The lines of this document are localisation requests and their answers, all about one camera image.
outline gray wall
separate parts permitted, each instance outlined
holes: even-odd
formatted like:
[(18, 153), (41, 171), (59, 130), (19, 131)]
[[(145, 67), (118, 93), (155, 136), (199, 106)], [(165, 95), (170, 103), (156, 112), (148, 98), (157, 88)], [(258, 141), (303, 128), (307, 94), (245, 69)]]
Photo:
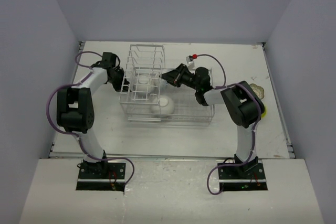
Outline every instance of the gray wall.
[(292, 0), (266, 44), (289, 135), (335, 223), (336, 0)]
[(82, 40), (263, 42), (290, 0), (58, 0)]
[(18, 223), (53, 130), (48, 95), (67, 83), (78, 43), (56, 0), (0, 0), (0, 216)]

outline white table surface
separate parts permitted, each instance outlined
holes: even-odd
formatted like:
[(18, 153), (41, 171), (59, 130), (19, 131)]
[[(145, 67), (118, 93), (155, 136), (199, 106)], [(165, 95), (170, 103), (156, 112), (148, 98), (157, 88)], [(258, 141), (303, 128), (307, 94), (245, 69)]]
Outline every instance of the white table surface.
[[(20, 224), (323, 224), (302, 159), (263, 160), (268, 191), (210, 195), (216, 161), (136, 161), (125, 195), (75, 191), (80, 159), (41, 159)], [(211, 179), (218, 188), (218, 174)]]
[[(110, 51), (121, 59), (125, 67), (130, 44), (142, 42), (99, 42), (88, 41), (84, 51), (103, 53)], [(267, 70), (264, 52), (260, 45), (227, 44), (178, 44), (159, 43), (165, 49), (166, 67), (175, 68), (185, 63), (192, 54), (211, 54), (223, 64), (227, 84), (246, 80), (265, 89), (262, 100), (267, 115), (259, 123), (257, 153), (260, 158), (289, 158), (286, 137), (281, 125), (274, 92)], [(80, 62), (91, 65), (100, 58), (85, 54)], [(196, 67), (212, 68), (214, 85), (223, 84), (223, 73), (211, 58), (200, 57)], [(82, 78), (87, 69), (79, 67), (75, 81)], [(163, 155), (193, 157), (233, 156), (237, 148), (237, 129), (230, 119), (225, 105), (215, 106), (215, 116), (208, 127), (147, 127), (130, 124), (119, 104), (119, 94), (110, 84), (101, 86), (93, 95), (95, 123), (93, 129), (97, 139), (108, 154)], [(51, 156), (79, 155), (80, 149), (71, 136), (56, 134)]]

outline purple cable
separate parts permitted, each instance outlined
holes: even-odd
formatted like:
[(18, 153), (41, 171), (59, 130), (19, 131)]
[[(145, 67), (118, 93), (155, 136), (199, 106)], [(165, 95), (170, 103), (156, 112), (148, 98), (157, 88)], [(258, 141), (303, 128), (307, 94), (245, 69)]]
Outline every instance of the purple cable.
[(241, 85), (240, 83), (235, 83), (235, 84), (231, 84), (231, 85), (229, 85), (228, 87), (233, 87), (233, 86), (240, 87), (241, 89), (243, 89), (243, 90), (247, 93), (248, 97), (249, 97), (249, 98), (254, 102), (254, 104), (257, 106), (257, 109), (258, 109), (258, 118), (257, 118), (256, 122), (254, 123), (254, 125), (252, 126), (252, 148), (251, 148), (251, 152), (250, 152), (248, 158), (247, 158), (243, 163), (241, 163), (241, 164), (223, 164), (223, 165), (218, 165), (218, 166), (216, 166), (215, 168), (213, 168), (213, 169), (209, 172), (209, 174), (208, 174), (208, 178), (207, 178), (207, 180), (206, 180), (206, 186), (207, 186), (207, 188), (208, 188), (209, 193), (211, 193), (212, 195), (219, 195), (221, 192), (223, 192), (224, 188), (222, 188), (220, 191), (218, 191), (218, 192), (216, 192), (216, 193), (214, 193), (214, 192), (212, 192), (212, 191), (210, 190), (209, 180), (210, 180), (210, 176), (211, 176), (211, 174), (212, 174), (215, 170), (217, 170), (217, 169), (219, 169), (219, 168), (223, 168), (223, 167), (239, 167), (239, 166), (246, 165), (246, 164), (250, 161), (250, 158), (251, 158), (252, 155), (253, 155), (253, 149), (254, 149), (254, 147), (255, 147), (255, 145), (256, 145), (256, 132), (255, 132), (255, 129), (256, 129), (257, 124), (259, 123), (259, 121), (260, 121), (260, 119), (261, 119), (261, 108), (260, 108), (260, 105), (259, 105), (259, 103), (257, 102), (257, 100), (253, 97), (253, 95), (252, 95), (252, 94), (251, 94), (251, 93), (250, 93), (250, 92), (249, 92), (243, 85)]
[(79, 53), (75, 56), (75, 63), (76, 63), (77, 65), (81, 66), (81, 67), (84, 67), (84, 68), (92, 69), (90, 66), (83, 65), (83, 64), (80, 64), (80, 63), (79, 63), (78, 57), (81, 56), (82, 54), (86, 54), (86, 53), (90, 53), (90, 54), (98, 55), (98, 56), (100, 56), (101, 58), (103, 57), (103, 56), (100, 55), (99, 53), (97, 53), (97, 52), (93, 52), (93, 51), (83, 51), (83, 52), (79, 52)]
[[(100, 55), (99, 53), (97, 52), (93, 52), (93, 51), (83, 51), (83, 52), (80, 52), (78, 53), (76, 56), (75, 56), (75, 62), (77, 65), (81, 66), (81, 67), (84, 67), (84, 68), (89, 68), (90, 70), (92, 70), (92, 68), (90, 66), (86, 66), (86, 65), (83, 65), (83, 64), (80, 64), (78, 62), (78, 57), (81, 56), (82, 54), (86, 54), (86, 53), (91, 53), (91, 54), (95, 54), (95, 55), (98, 55), (100, 57), (102, 57), (102, 55)], [(49, 124), (51, 125), (51, 127), (61, 133), (61, 134), (65, 134), (65, 135), (72, 135), (73, 137), (77, 138), (78, 139), (78, 143), (79, 143), (79, 146), (80, 146), (80, 149), (82, 150), (82, 152), (87, 155), (89, 158), (92, 158), (93, 160), (96, 160), (96, 161), (111, 161), (111, 160), (117, 160), (117, 159), (123, 159), (123, 160), (126, 160), (128, 162), (130, 162), (130, 164), (132, 165), (132, 174), (130, 176), (130, 178), (125, 182), (125, 186), (127, 185), (127, 183), (131, 180), (131, 178), (133, 177), (134, 175), (134, 171), (135, 171), (135, 167), (134, 167), (134, 164), (133, 162), (126, 158), (126, 157), (112, 157), (112, 158), (97, 158), (97, 157), (93, 157), (91, 156), (84, 148), (83, 144), (82, 144), (82, 141), (81, 141), (81, 138), (80, 136), (77, 134), (77, 133), (74, 133), (74, 132), (66, 132), (66, 131), (62, 131), (60, 130), (56, 125), (55, 123), (52, 121), (51, 119), (51, 116), (50, 116), (50, 104), (51, 104), (51, 100), (53, 99), (54, 95), (60, 90), (60, 89), (63, 89), (63, 88), (70, 88), (70, 87), (75, 87), (75, 86), (79, 86), (81, 85), (83, 82), (85, 82), (93, 73), (90, 72), (87, 76), (85, 76), (81, 82), (79, 83), (74, 83), (74, 84), (67, 84), (67, 85), (62, 85), (62, 86), (59, 86), (58, 88), (56, 88), (52, 93), (51, 95), (49, 96), (48, 98), (48, 101), (47, 101), (47, 105), (46, 105), (46, 114), (47, 114), (47, 119), (48, 119), (48, 122)]]
[(222, 69), (223, 71), (223, 75), (224, 75), (224, 84), (222, 86), (216, 86), (215, 89), (222, 89), (222, 88), (225, 88), (225, 84), (226, 84), (226, 73), (225, 73), (225, 70), (224, 70), (224, 67), (223, 65), (220, 63), (219, 60), (216, 59), (216, 57), (212, 56), (212, 55), (208, 55), (208, 54), (201, 54), (201, 55), (197, 55), (197, 57), (199, 56), (208, 56), (210, 58), (213, 58), (215, 61), (217, 61), (217, 63), (220, 65), (220, 68)]

